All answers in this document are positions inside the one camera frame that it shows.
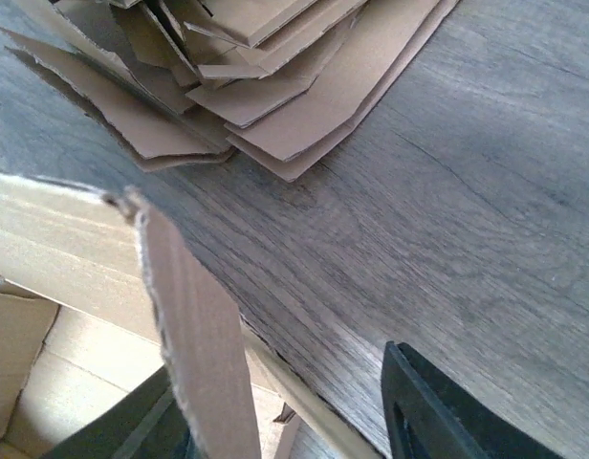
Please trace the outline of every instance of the corrugated cardboard edge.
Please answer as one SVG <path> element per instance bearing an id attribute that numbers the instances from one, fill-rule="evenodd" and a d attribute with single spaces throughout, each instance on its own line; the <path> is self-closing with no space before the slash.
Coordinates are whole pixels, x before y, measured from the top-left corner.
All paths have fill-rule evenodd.
<path id="1" fill-rule="evenodd" d="M 129 191 L 127 196 L 128 200 L 130 202 L 135 202 L 136 206 L 139 206 L 139 209 L 142 211 L 141 213 L 138 213 L 138 216 L 136 217 L 136 228 L 138 229 L 140 235 L 140 248 L 149 247 L 150 243 L 147 239 L 148 222 L 152 222 L 153 216 L 149 216 L 145 212 L 148 212 L 152 208 L 150 208 L 148 204 L 145 204 L 145 201 L 140 197 L 139 194 L 136 194 L 135 192 Z M 154 213 L 155 219 L 160 215 L 156 210 L 152 210 L 152 212 Z M 197 273 L 203 273 L 203 275 L 207 276 L 204 285 L 207 286 L 209 283 L 215 283 L 216 287 L 220 289 L 221 295 L 224 296 L 223 301 L 227 301 L 231 304 L 229 308 L 231 313 L 229 314 L 232 315 L 233 312 L 237 311 L 236 314 L 239 320 L 240 316 L 238 313 L 237 304 L 220 286 L 218 281 L 213 278 L 213 276 L 209 274 L 209 272 L 207 272 L 207 270 L 205 270 L 205 268 L 203 268 L 198 263 L 198 261 L 193 258 L 193 256 L 185 248 L 184 241 L 181 239 L 179 232 L 175 229 L 175 227 L 172 226 L 172 224 L 169 223 L 169 225 L 175 230 L 173 234 L 178 238 L 178 241 L 180 241 L 174 243 L 173 239 L 171 239 L 172 253 L 169 256 L 169 262 L 175 262 L 175 260 L 180 257 L 182 253 L 186 253 L 187 256 L 193 259 L 194 263 L 197 264 Z M 160 231 L 160 234 L 162 234 L 164 238 L 169 238 L 167 231 L 165 230 Z M 174 354 L 171 354 L 171 352 L 176 352 L 178 347 L 180 347 L 180 351 L 183 349 L 190 349 L 190 343 L 187 342 L 185 337 L 185 330 L 174 329 L 174 325 L 177 326 L 177 328 L 180 328 L 180 325 L 185 323 L 185 321 L 183 321 L 181 317 L 179 317 L 177 320 L 173 320 L 175 318 L 173 315 L 177 313 L 173 310 L 165 309 L 165 305 L 161 303 L 161 295 L 158 295 L 158 292 L 156 291 L 157 285 L 153 279 L 153 273 L 156 273 L 154 270 L 160 267 L 152 266 L 152 260 L 148 256 L 148 252 L 145 249 L 141 249 L 141 258 L 146 286 L 154 299 L 157 323 L 161 332 L 161 336 L 167 340 L 171 339 L 171 341 L 165 345 L 164 349 L 166 351 L 165 360 L 171 362 L 168 367 L 171 367 L 170 371 L 174 372 L 172 375 L 172 381 L 176 386 L 174 392 L 176 393 L 176 398 L 179 399 L 179 403 L 183 408 L 183 412 L 189 416 L 193 416 L 194 419 L 194 412 L 191 411 L 189 400 L 186 398 L 185 391 L 183 391 L 184 388 L 180 385 L 180 383 L 183 381 L 183 375 L 180 370 L 180 368 L 183 367 L 183 363 L 178 361 L 178 358 L 175 357 Z M 221 314 L 223 319 L 227 319 L 228 314 L 226 311 Z M 308 424 L 315 427 L 318 432 L 325 434 L 326 440 L 335 448 L 337 448 L 339 452 L 344 455 L 344 457 L 353 459 L 360 459 L 362 457 L 365 459 L 382 457 L 382 455 L 373 446 L 371 446 L 371 444 L 355 428 L 353 428 L 343 417 L 338 415 L 333 408 L 321 400 L 317 394 L 315 394 L 307 385 L 305 385 L 305 383 L 295 374 L 291 367 L 285 361 L 280 359 L 273 351 L 271 351 L 265 341 L 258 337 L 253 332 L 253 330 L 245 324 L 245 322 L 241 322 L 240 327 L 242 334 L 237 338 L 237 340 L 241 339 L 240 342 L 242 342 L 243 346 L 245 346 L 245 349 L 249 355 L 251 355 L 251 357 L 256 360 L 261 369 L 265 369 L 266 377 L 269 379 L 272 385 L 277 388 L 278 393 L 284 398 L 288 406 L 291 406 L 297 413 L 303 414 L 301 417 Z M 247 378 L 249 379 L 250 374 L 248 370 L 246 370 L 246 374 Z M 209 435 L 208 430 L 205 429 L 203 432 L 205 433 L 207 439 L 207 436 Z M 214 442 L 216 442 L 215 444 L 224 441 L 225 437 L 219 435 L 218 432 L 211 432 L 211 435 L 214 436 Z M 251 457 L 246 455 L 242 449 L 239 449 L 239 454 L 239 457 Z"/>
<path id="2" fill-rule="evenodd" d="M 195 443 L 208 457 L 260 459 L 236 305 L 210 304 L 226 292 L 211 285 L 213 278 L 187 250 L 176 227 L 135 190 L 128 190 L 125 199 L 127 207 L 138 209 L 135 228 L 143 280 L 155 308 L 173 392 Z M 203 282 L 202 292 L 197 282 Z"/>
<path id="3" fill-rule="evenodd" d="M 258 148 L 256 145 L 253 145 L 235 134 L 229 136 L 228 141 L 286 182 L 293 182 L 359 126 L 369 112 L 382 99 L 386 91 L 390 89 L 390 86 L 396 81 L 407 65 L 423 48 L 442 21 L 458 4 L 458 1 L 459 0 L 441 0 L 426 17 L 425 22 L 419 30 L 411 37 L 401 52 L 400 57 L 382 77 L 355 115 L 312 147 L 294 157 L 294 159 L 287 162 L 279 161 L 277 158 Z"/>

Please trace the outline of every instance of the cardboard box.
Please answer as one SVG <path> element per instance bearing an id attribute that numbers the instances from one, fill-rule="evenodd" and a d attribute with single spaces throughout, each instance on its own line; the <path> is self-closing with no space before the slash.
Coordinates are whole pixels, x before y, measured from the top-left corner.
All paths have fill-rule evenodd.
<path id="1" fill-rule="evenodd" d="M 0 173 L 0 451 L 37 457 L 161 356 L 209 457 L 287 457 L 297 418 L 283 401 L 344 457 L 380 457 L 242 321 L 138 192 Z"/>
<path id="2" fill-rule="evenodd" d="M 229 142 L 283 179 L 296 179 L 362 122 L 457 3 L 370 2 L 307 93 L 250 127 L 227 124 Z"/>

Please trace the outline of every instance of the wood grain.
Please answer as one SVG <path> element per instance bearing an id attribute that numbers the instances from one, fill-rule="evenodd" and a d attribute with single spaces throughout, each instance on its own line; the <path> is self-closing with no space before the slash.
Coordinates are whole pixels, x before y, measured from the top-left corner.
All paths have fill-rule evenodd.
<path id="1" fill-rule="evenodd" d="M 3 0 L 0 25 L 45 37 Z M 0 167 L 141 187 L 381 450 L 382 348 L 395 339 L 547 446 L 589 458 L 589 0 L 463 0 L 293 185 L 243 155 L 143 174 L 5 44 Z M 307 433 L 294 457 L 322 457 Z"/>

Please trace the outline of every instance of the cardboard flap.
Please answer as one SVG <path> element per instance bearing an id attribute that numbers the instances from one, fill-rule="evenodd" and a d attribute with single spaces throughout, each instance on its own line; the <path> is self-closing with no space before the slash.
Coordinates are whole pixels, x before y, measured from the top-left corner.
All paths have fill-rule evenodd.
<path id="1" fill-rule="evenodd" d="M 123 137 L 145 159 L 160 156 L 212 155 L 227 149 L 211 146 L 188 129 L 168 120 L 163 114 L 99 74 L 76 55 L 17 33 L 4 31 L 24 51 L 44 67 L 64 79 L 81 96 L 89 99 Z"/>
<path id="2" fill-rule="evenodd" d="M 416 31 L 411 40 L 409 40 L 403 49 L 403 52 L 391 66 L 390 70 L 382 77 L 369 97 L 359 107 L 354 117 L 342 124 L 322 140 L 315 143 L 312 147 L 305 150 L 302 154 L 295 157 L 293 160 L 288 162 L 279 161 L 274 156 L 267 154 L 257 146 L 236 135 L 229 136 L 229 142 L 285 181 L 292 182 L 296 180 L 303 174 L 303 172 L 350 135 L 364 120 L 409 62 L 411 62 L 415 55 L 423 48 L 433 32 L 439 27 L 441 22 L 457 3 L 458 0 L 441 0 L 432 13 L 428 15 L 423 25 L 418 31 Z"/>
<path id="3" fill-rule="evenodd" d="M 58 311 L 51 301 L 17 293 L 0 283 L 0 439 Z"/>
<path id="4" fill-rule="evenodd" d="M 224 120 L 247 127 L 309 89 L 345 42 L 351 23 L 342 21 L 274 76 L 236 81 L 216 91 L 200 86 L 186 96 Z"/>
<path id="5" fill-rule="evenodd" d="M 258 458 L 260 443 L 237 306 L 178 230 L 139 196 L 143 277 L 173 390 L 209 457 Z"/>
<path id="6" fill-rule="evenodd" d="M 295 158 L 355 115 L 437 3 L 370 2 L 350 39 L 306 94 L 249 128 L 228 129 L 280 161 Z"/>

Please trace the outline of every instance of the cardboard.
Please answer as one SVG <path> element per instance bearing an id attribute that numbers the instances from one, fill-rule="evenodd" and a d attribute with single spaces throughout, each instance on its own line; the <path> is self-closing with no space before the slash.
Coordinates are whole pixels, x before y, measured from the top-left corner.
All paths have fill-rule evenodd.
<path id="1" fill-rule="evenodd" d="M 228 124 L 227 129 L 279 161 L 294 159 L 355 116 L 438 3 L 370 2 L 351 38 L 307 93 L 251 127 Z M 451 5 L 449 11 L 455 4 L 447 0 L 443 6 Z M 427 36 L 433 31 L 426 29 Z"/>
<path id="2" fill-rule="evenodd" d="M 316 0 L 205 0 L 211 19 L 188 26 L 246 48 L 255 48 L 278 29 L 311 7 Z"/>
<path id="3" fill-rule="evenodd" d="M 219 162 L 229 155 L 222 122 L 211 114 L 197 111 L 189 114 L 190 119 L 182 118 L 176 123 L 96 72 L 77 55 L 17 33 L 4 32 L 23 51 L 90 100 L 144 160 L 172 165 L 168 160 L 185 164 L 208 158 Z"/>
<path id="4" fill-rule="evenodd" d="M 288 457 L 298 417 L 261 369 L 251 363 L 249 372 L 236 304 L 135 191 L 111 196 L 0 173 L 2 279 L 12 287 L 0 293 L 0 374 L 18 362 L 15 373 L 29 380 L 0 454 L 38 457 L 152 374 L 162 355 L 209 457 Z M 4 306 L 20 292 L 14 286 L 27 292 Z M 43 310 L 43 321 L 30 308 Z M 13 347 L 10 330 L 21 336 Z"/>
<path id="5" fill-rule="evenodd" d="M 131 8 L 133 5 L 137 5 L 141 0 L 109 0 L 109 2 L 119 8 Z"/>
<path id="6" fill-rule="evenodd" d="M 196 11 L 183 11 L 183 5 L 188 4 L 178 3 L 176 0 L 166 1 L 170 2 L 169 5 L 176 4 L 172 5 L 172 8 L 177 15 L 186 18 L 186 27 L 191 27 L 187 21 L 194 21 L 195 14 L 196 17 L 207 15 L 200 7 L 197 7 Z M 192 58 L 198 64 L 198 72 L 203 78 L 265 78 L 308 49 L 364 2 L 365 0 L 318 0 L 270 39 L 252 50 L 229 45 L 218 38 L 191 36 L 190 33 L 187 40 L 192 42 L 197 50 Z M 202 17 L 196 20 L 207 21 L 209 18 Z"/>
<path id="7" fill-rule="evenodd" d="M 199 86 L 186 96 L 220 118 L 247 127 L 307 91 L 345 42 L 355 19 L 353 13 L 274 76 L 236 81 L 213 91 Z"/>
<path id="8" fill-rule="evenodd" d="M 0 281 L 0 438 L 5 434 L 20 390 L 55 320 L 58 306 L 37 297 L 4 291 Z"/>
<path id="9" fill-rule="evenodd" d="M 53 6 L 48 0 L 13 1 L 31 19 L 58 34 L 148 103 L 172 116 L 192 106 L 168 70 L 135 58 L 107 4 L 60 0 Z"/>
<path id="10" fill-rule="evenodd" d="M 112 9 L 139 62 L 169 69 L 180 86 L 199 84 L 194 68 L 164 30 L 157 16 L 141 3 L 128 10 Z"/>
<path id="11" fill-rule="evenodd" d="M 423 48 L 433 32 L 457 3 L 458 0 L 441 0 L 425 19 L 425 22 L 418 31 L 414 33 L 397 60 L 382 77 L 370 95 L 363 101 L 354 116 L 294 159 L 288 162 L 280 161 L 275 156 L 268 154 L 256 145 L 236 135 L 229 136 L 229 142 L 282 179 L 287 182 L 294 181 L 356 129 L 373 107 L 381 100 L 382 96 L 392 86 L 409 62 Z"/>

